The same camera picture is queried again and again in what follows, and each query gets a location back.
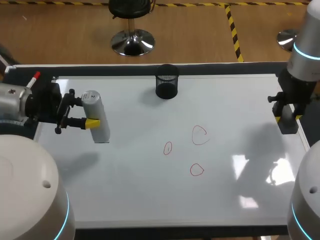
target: whiteboard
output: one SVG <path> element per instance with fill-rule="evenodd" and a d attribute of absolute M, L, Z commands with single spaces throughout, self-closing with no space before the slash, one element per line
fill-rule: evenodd
<path fill-rule="evenodd" d="M 97 90 L 111 131 L 35 139 L 55 159 L 77 228 L 285 225 L 307 144 L 282 135 L 272 113 L 274 75 L 180 76 L 178 94 L 155 94 L 154 76 L 60 76 L 63 93 Z M 81 107 L 70 117 L 84 117 Z"/>

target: chrome stool base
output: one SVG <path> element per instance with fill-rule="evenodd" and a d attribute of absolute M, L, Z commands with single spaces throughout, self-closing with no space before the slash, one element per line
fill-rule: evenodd
<path fill-rule="evenodd" d="M 132 34 L 129 34 L 129 31 L 121 31 L 111 39 L 112 49 L 123 56 L 141 56 L 149 53 L 155 47 L 155 43 L 151 33 L 141 29 L 135 29 Z"/>
<path fill-rule="evenodd" d="M 297 34 L 298 30 L 286 29 L 278 33 L 278 35 L 276 36 L 276 41 L 278 42 L 281 48 L 291 53 L 294 47 Z"/>

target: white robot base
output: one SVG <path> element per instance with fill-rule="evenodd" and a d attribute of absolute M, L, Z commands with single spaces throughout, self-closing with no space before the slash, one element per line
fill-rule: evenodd
<path fill-rule="evenodd" d="M 292 192 L 288 231 L 292 240 L 320 239 L 320 141 L 304 156 Z"/>
<path fill-rule="evenodd" d="M 0 239 L 73 240 L 75 218 L 54 159 L 36 142 L 0 136 Z"/>

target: red hand-drawn circle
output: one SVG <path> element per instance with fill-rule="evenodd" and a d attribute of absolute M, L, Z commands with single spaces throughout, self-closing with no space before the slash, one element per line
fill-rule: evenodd
<path fill-rule="evenodd" d="M 192 142 L 193 142 L 194 145 L 197 145 L 197 146 L 203 145 L 203 144 L 205 144 L 206 142 L 208 142 L 210 139 L 208 139 L 207 141 L 205 141 L 205 142 L 203 142 L 203 143 L 195 143 L 195 141 L 194 141 L 194 131 L 195 131 L 195 128 L 196 128 L 196 127 L 202 128 L 203 131 L 204 131 L 204 135 L 207 135 L 207 131 L 206 131 L 202 126 L 195 125 L 195 126 L 193 127 L 193 129 L 192 129 Z"/>
<path fill-rule="evenodd" d="M 196 165 L 198 165 L 199 166 L 199 168 L 201 168 L 202 169 L 202 172 L 201 173 L 199 173 L 199 174 L 193 174 L 192 173 L 192 168 L 194 167 L 194 166 L 196 166 Z M 203 174 L 204 173 L 204 169 L 198 164 L 198 163 L 195 163 L 195 164 L 193 164 L 191 167 L 190 167 L 190 173 L 191 173 L 191 175 L 192 176 L 194 176 L 194 177 L 196 177 L 196 176 L 200 176 L 201 174 Z"/>
<path fill-rule="evenodd" d="M 171 153 L 171 151 L 172 151 L 172 142 L 168 141 L 164 145 L 163 154 L 168 155 L 169 153 Z"/>

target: black stool seat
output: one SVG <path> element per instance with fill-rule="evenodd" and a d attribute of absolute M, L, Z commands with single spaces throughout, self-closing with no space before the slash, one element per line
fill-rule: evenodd
<path fill-rule="evenodd" d="M 150 0 L 109 0 L 109 11 L 121 19 L 136 19 L 150 12 Z"/>

